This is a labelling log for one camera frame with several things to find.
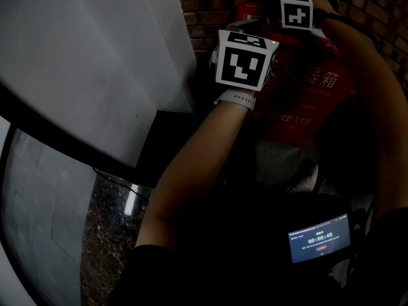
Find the person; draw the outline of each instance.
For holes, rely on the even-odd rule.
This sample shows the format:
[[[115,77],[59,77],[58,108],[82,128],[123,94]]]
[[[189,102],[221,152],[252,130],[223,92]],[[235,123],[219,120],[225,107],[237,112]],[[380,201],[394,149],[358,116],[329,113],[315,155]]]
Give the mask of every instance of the person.
[[[328,0],[313,3],[336,13]],[[218,210],[219,196],[209,197],[248,112],[222,101],[163,173],[110,304],[399,304],[408,289],[408,103],[392,70],[362,34],[332,18],[322,19],[321,28],[348,66],[377,139],[372,225],[346,288],[332,289],[313,273],[282,268],[278,239],[264,231],[271,214],[280,212],[273,198],[259,206],[259,198],[248,196],[242,208],[229,203]],[[211,211],[224,221],[211,226]]]

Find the timer display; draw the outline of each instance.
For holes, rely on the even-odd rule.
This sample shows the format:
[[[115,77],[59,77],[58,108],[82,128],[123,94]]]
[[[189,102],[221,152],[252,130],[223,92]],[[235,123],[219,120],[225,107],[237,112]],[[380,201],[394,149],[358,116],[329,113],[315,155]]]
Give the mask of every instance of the timer display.
[[[347,214],[288,233],[292,263],[307,261],[350,246]]]

